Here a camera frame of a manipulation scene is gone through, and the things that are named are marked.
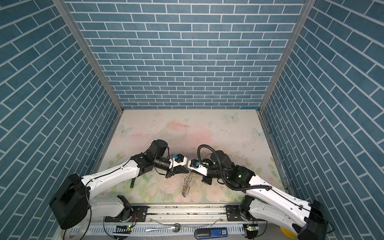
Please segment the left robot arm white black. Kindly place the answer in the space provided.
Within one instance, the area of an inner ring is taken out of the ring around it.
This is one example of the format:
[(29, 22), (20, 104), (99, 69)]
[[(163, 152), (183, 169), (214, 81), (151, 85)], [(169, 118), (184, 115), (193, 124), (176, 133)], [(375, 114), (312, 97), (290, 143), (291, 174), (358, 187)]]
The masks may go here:
[(67, 230), (79, 224), (91, 209), (91, 199), (121, 182), (135, 179), (154, 168), (165, 171), (166, 178), (187, 174), (187, 157), (182, 154), (165, 157), (168, 149), (167, 142), (154, 140), (145, 152), (133, 155), (113, 168), (83, 177), (78, 174), (67, 176), (49, 203), (60, 228)]

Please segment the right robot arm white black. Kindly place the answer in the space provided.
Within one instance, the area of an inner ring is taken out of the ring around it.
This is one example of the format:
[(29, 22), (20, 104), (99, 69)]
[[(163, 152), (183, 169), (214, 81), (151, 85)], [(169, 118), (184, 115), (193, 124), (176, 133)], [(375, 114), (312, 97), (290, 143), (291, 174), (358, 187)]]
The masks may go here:
[(300, 240), (324, 240), (335, 230), (319, 201), (308, 202), (282, 191), (250, 169), (235, 165), (223, 151), (200, 145), (188, 168), (203, 181), (221, 180), (233, 191), (245, 194), (239, 211), (242, 218), (261, 219), (293, 233)]

